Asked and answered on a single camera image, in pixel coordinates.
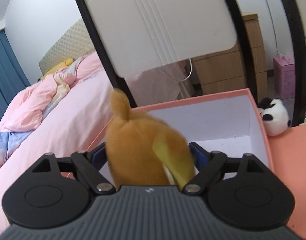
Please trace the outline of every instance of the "dresser drawer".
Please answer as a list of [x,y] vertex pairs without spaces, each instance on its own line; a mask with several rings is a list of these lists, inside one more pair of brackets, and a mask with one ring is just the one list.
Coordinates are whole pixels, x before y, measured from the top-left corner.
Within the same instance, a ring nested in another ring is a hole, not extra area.
[[266,71],[266,54],[264,47],[257,47],[252,49],[252,57],[254,63],[255,73]]
[[214,57],[214,56],[218,56],[218,55],[221,55],[221,54],[227,54],[227,53],[234,52],[234,51],[239,51],[239,50],[240,50],[240,43],[239,43],[239,41],[237,41],[231,49],[227,49],[227,50],[218,51],[218,52],[202,55],[202,56],[199,56],[199,57],[195,57],[195,58],[193,58],[193,61],[195,62],[197,60],[201,60],[201,59],[204,59],[204,58]]
[[263,46],[263,39],[258,20],[244,22],[251,48]]
[[194,61],[201,85],[244,75],[239,51]]
[[258,102],[260,102],[263,98],[267,97],[268,95],[268,80],[266,76],[266,71],[257,73],[257,91],[258,91]]
[[244,76],[202,85],[203,94],[205,95],[243,88],[246,88]]

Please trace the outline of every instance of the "blue curtain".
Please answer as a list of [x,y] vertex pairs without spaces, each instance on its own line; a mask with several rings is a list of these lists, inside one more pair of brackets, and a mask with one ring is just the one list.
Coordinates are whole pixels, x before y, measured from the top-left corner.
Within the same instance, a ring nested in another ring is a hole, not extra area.
[[0,31],[0,120],[15,95],[30,86],[9,44],[5,31]]

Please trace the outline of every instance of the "panda plush toy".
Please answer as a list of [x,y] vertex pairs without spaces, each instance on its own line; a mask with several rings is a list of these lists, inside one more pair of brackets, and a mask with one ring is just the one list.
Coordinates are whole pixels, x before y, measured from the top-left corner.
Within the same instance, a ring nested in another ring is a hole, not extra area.
[[283,133],[290,125],[288,111],[280,99],[264,98],[258,104],[266,134],[277,136]]

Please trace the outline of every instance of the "quilted headboard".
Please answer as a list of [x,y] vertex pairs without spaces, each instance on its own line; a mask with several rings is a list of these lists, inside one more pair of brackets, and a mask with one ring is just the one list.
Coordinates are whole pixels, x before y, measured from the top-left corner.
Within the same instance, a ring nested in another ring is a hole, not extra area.
[[48,50],[39,62],[43,75],[57,64],[68,58],[77,59],[95,51],[91,38],[82,19],[79,19]]

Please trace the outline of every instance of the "pink duvet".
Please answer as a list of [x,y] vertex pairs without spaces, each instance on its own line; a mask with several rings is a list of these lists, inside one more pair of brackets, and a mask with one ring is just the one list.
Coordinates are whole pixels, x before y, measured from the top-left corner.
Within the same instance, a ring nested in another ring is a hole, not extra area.
[[[87,68],[92,72],[90,78],[85,75]],[[165,69],[170,75],[183,78],[175,66]],[[0,169],[0,234],[9,226],[1,207],[9,186],[46,152],[68,157],[73,152],[87,150],[112,117],[109,109],[112,85],[98,56],[85,58],[79,71],[77,84]],[[126,81],[138,105],[172,101],[180,91],[178,82],[161,69],[134,75]]]
[[56,94],[57,83],[49,75],[40,83],[19,92],[0,122],[0,131],[27,132],[40,126],[43,110]]

